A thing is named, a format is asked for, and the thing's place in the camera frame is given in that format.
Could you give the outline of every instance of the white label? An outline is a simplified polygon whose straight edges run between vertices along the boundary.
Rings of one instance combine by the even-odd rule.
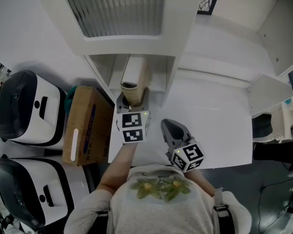
[[[77,140],[78,140],[78,129],[75,128],[74,134],[73,134],[72,149],[70,151],[71,161],[75,161],[76,159]]]

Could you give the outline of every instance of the cardboard box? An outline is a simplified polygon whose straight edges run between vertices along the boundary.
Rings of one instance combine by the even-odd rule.
[[[67,121],[63,162],[87,165],[106,161],[113,112],[98,90],[78,86]]]

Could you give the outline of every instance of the shoulder strap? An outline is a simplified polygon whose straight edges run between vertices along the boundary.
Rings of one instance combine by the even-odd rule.
[[[215,190],[214,210],[218,217],[218,226],[215,226],[215,232],[220,234],[235,234],[234,223],[228,206],[223,202],[223,188]]]
[[[88,234],[112,234],[113,233],[113,215],[112,211],[97,212],[94,223]]]

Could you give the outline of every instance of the frosted glass panel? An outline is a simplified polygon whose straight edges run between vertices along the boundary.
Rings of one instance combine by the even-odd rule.
[[[164,0],[68,0],[86,37],[159,35]]]

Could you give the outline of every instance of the black lid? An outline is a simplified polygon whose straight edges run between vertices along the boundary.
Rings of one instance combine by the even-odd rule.
[[[20,71],[0,89],[0,137],[22,136],[29,125],[37,90],[37,76],[32,71]]]
[[[45,218],[28,171],[19,163],[0,158],[0,196],[9,213],[31,228],[41,228]]]

